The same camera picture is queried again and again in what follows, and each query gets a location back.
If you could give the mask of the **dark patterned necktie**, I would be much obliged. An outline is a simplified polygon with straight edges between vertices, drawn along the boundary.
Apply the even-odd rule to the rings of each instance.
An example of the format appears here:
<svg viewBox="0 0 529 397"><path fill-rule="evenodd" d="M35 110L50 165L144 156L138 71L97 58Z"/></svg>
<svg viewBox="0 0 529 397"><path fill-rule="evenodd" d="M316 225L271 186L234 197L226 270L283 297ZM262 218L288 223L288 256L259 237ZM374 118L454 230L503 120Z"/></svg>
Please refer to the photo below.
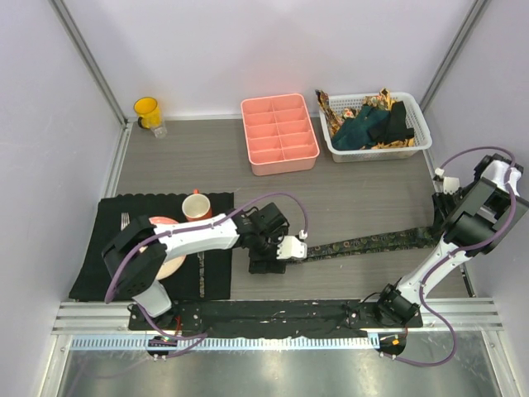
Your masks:
<svg viewBox="0 0 529 397"><path fill-rule="evenodd" d="M288 264L297 265L311 261L387 251L433 248L440 238L441 232L434 227L415 227L398 232L387 232L326 245L311 246L307 249L305 259L290 260Z"/></svg>

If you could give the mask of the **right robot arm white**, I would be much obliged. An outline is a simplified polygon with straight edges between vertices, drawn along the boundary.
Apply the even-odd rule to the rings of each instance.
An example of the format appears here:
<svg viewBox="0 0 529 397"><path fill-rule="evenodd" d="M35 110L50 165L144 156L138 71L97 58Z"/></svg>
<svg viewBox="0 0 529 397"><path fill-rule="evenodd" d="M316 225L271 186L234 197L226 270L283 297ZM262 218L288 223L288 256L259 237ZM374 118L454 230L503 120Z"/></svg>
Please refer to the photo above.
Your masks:
<svg viewBox="0 0 529 397"><path fill-rule="evenodd" d="M446 165L436 168L434 177L442 186L433 195L438 243L413 272L380 293L373 315L385 328L408 326L427 295L453 269L490 253L528 210L528 201L517 192L523 167L513 159L498 153L485 156L465 187L447 176Z"/></svg>

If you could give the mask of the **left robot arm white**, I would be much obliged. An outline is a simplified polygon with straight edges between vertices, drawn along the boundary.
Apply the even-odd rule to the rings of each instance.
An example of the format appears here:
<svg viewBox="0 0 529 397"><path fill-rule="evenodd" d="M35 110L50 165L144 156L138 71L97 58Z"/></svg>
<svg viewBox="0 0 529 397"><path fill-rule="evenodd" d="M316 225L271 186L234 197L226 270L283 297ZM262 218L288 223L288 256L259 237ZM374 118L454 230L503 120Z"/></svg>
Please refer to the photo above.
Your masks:
<svg viewBox="0 0 529 397"><path fill-rule="evenodd" d="M111 276L104 302L116 297L136 303L139 311L159 330L176 319L174 299L158 273L177 258L206 251L244 248L250 271L282 273L287 261L303 258L306 247L287 234L288 221L274 203L248 212L235 210L197 222L154 224L146 216L132 220L102 250Z"/></svg>

